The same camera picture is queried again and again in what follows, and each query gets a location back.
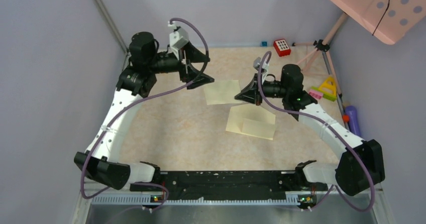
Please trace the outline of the pale yellow envelope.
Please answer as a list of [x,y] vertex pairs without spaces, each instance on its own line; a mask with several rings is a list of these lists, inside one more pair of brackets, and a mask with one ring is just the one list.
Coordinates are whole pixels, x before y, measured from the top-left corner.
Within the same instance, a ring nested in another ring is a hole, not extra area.
[[230,108],[226,131],[251,137],[273,140],[276,115],[253,104]]

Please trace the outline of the tan letter paper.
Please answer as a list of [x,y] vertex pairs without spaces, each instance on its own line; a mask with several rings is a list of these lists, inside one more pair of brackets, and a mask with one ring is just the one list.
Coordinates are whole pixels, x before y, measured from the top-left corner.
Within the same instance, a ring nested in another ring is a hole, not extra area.
[[235,96],[241,91],[238,80],[209,83],[203,87],[203,90],[207,105],[243,103],[241,100],[235,100]]

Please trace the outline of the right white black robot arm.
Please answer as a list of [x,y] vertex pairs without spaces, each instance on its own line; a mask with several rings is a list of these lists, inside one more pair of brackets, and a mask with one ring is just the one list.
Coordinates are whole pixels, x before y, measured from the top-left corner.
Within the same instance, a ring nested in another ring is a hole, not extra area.
[[354,196],[371,185],[385,180],[381,145],[374,139],[366,141],[347,130],[328,115],[318,101],[303,89],[304,75],[295,64],[283,66],[280,80],[263,80],[258,75],[235,95],[236,100],[255,105],[262,97],[279,98],[287,113],[312,130],[332,149],[338,164],[307,161],[298,164],[295,185],[308,190],[314,183],[336,185],[345,194]]

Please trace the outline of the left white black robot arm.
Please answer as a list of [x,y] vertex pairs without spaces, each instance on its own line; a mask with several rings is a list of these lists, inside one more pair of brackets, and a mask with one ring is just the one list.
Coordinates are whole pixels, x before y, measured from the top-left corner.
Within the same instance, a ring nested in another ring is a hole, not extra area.
[[214,82],[194,63],[206,67],[209,49],[198,50],[186,33],[176,30],[169,35],[169,44],[160,51],[152,33],[135,33],[128,46],[128,65],[120,74],[110,109],[92,143],[77,152],[74,163],[81,170],[80,185],[90,179],[106,188],[120,190],[127,185],[142,183],[148,190],[161,184],[159,168],[148,162],[124,164],[119,155],[125,136],[142,102],[153,99],[151,89],[157,75],[178,73],[186,89]]

